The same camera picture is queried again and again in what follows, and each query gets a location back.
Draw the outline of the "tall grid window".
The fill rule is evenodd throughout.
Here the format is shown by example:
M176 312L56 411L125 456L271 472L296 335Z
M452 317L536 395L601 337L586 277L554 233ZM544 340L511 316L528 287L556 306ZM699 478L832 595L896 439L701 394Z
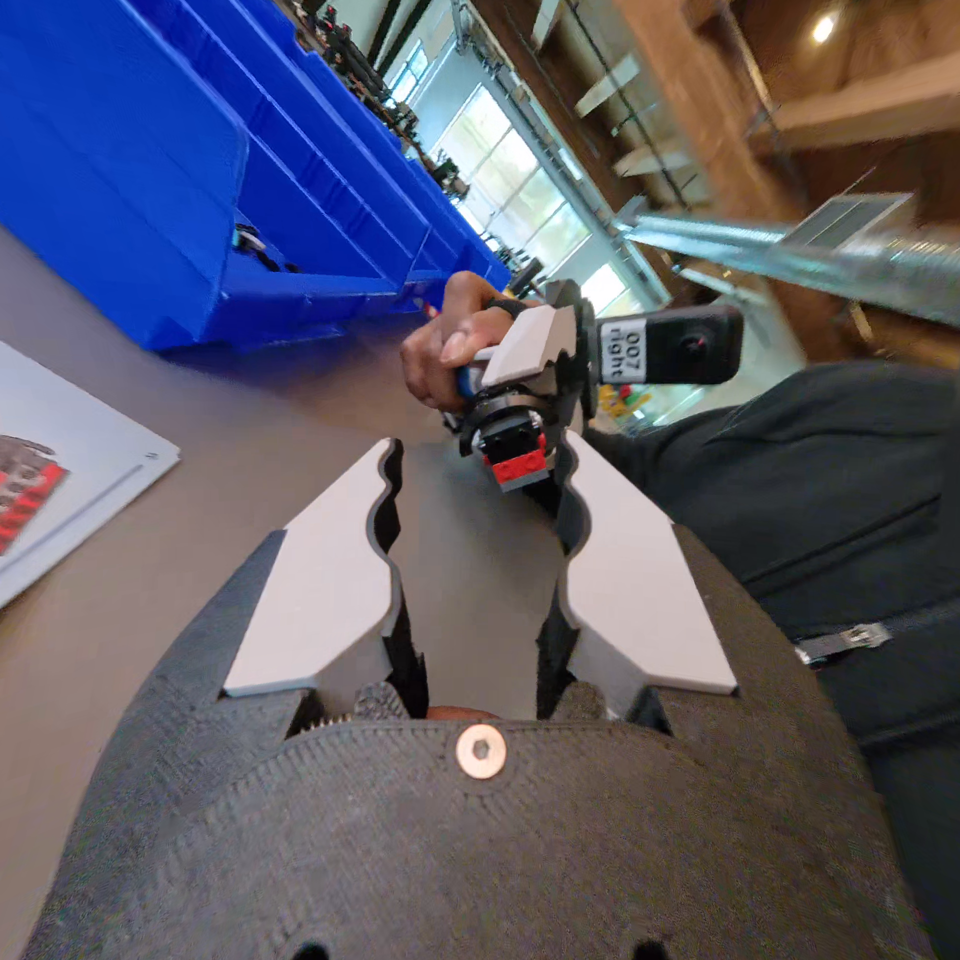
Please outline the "tall grid window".
M475 44L459 50L451 33L410 43L388 80L428 156L458 168L466 194L453 205L495 252L538 260L541 280L578 282L601 316L666 305L663 283L506 64Z

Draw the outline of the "metal vent grille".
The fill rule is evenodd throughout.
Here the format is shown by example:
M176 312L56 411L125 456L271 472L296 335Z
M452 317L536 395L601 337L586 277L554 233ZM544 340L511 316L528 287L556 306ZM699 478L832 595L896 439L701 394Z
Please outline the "metal vent grille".
M836 251L866 237L908 233L916 226L917 210L914 193L846 192L819 206L779 245Z

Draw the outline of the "metal zipper pull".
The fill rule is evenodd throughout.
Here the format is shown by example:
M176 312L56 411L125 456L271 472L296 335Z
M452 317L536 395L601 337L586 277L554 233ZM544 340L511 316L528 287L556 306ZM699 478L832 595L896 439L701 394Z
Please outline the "metal zipper pull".
M892 631L882 623L862 623L799 639L794 648L803 664L817 668L858 650L877 649L892 637Z

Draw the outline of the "red and grey brick model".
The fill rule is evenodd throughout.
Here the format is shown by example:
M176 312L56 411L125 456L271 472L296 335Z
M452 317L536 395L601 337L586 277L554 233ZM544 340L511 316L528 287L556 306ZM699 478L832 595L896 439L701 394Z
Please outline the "red and grey brick model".
M500 491L510 493L545 480L559 423L553 400L524 386L479 390L466 402L455 431L459 453L490 470Z

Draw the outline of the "grey desk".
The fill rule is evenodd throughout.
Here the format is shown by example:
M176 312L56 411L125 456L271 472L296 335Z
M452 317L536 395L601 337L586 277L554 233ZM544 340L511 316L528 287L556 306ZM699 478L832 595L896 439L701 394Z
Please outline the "grey desk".
M534 717L534 642L559 546L543 513L459 458L408 394L399 347L419 323L166 359L2 231L2 340L181 451L2 611L2 958L21 953L101 752L159 658L262 540L378 439L405 447L390 556L431 703Z

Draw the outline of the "yellow green toy pieces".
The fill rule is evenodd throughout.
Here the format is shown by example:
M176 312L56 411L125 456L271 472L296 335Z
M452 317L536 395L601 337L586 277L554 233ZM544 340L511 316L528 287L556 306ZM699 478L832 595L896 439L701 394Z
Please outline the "yellow green toy pieces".
M653 390L642 389L641 385L601 385L597 392L597 408L616 422L636 416L643 418L640 411L653 398Z

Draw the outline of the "person's right hand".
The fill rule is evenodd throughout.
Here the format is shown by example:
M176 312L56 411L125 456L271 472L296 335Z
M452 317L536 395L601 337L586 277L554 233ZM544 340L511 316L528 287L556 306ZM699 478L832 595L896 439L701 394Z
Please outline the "person's right hand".
M458 370L470 365L479 351L499 344L519 310L538 305L535 299L509 297L470 271L454 273L445 284L438 316L414 330L400 347L409 393L431 409L461 411L465 400Z

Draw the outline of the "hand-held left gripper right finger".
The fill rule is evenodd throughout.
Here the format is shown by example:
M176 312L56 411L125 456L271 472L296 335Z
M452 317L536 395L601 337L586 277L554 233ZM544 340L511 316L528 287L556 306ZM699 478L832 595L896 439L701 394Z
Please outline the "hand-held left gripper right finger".
M628 719L648 689L728 697L738 681L668 515L570 429L555 462L562 566L536 639L535 709L573 682Z

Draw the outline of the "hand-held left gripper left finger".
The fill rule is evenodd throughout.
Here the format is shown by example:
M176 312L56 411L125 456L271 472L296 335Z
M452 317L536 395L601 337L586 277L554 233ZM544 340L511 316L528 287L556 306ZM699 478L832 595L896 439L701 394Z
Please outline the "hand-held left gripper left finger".
M403 454L400 440L379 440L282 530L226 697L301 691L332 719L387 682L407 714L426 715L426 663L389 556L401 532Z

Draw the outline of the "person's dark jacket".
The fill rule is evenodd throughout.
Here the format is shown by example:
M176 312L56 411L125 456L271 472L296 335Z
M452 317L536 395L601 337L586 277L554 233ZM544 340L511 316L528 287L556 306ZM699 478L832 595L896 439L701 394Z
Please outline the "person's dark jacket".
M959 954L958 534L940 496L741 582L786 637L862 623L892 638L812 668L869 768L939 958Z

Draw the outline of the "person's right forearm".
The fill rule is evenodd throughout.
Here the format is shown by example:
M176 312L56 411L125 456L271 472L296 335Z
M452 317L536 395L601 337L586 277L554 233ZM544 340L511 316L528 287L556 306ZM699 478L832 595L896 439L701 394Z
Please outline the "person's right forearm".
M584 438L772 618L880 618L958 595L941 498L956 375L809 366L745 404Z

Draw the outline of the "brick instruction booklet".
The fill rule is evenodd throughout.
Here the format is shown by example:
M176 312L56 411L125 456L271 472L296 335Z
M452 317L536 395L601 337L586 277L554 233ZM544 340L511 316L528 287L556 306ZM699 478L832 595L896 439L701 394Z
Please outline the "brick instruction booklet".
M170 441L1 344L1 606L180 462Z

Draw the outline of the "silver flexible duct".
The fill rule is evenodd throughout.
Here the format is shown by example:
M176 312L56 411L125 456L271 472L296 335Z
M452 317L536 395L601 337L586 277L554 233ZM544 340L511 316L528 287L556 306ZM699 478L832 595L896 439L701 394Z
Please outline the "silver flexible duct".
M644 213L625 237L686 257L882 306L958 329L958 241L930 233L854 237L838 248L786 241L791 228Z

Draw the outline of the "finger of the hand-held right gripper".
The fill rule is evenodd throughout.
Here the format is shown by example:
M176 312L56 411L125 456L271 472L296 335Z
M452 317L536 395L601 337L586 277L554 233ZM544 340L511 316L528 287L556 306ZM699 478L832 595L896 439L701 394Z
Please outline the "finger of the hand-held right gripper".
M525 381L548 365L577 353L578 323L573 306L536 306L522 311L503 340L484 348L486 362L480 387L484 390Z

